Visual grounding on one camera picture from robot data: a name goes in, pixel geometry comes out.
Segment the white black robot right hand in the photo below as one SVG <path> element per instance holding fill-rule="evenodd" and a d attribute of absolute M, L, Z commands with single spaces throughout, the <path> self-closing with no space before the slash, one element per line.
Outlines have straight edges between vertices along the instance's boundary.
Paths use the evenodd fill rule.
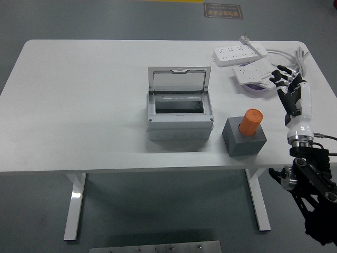
<path fill-rule="evenodd" d="M 276 86 L 279 99 L 286 111 L 287 141 L 293 147 L 310 146 L 314 133 L 310 128 L 312 117 L 310 85 L 293 69 L 278 65 L 270 81 Z"/>

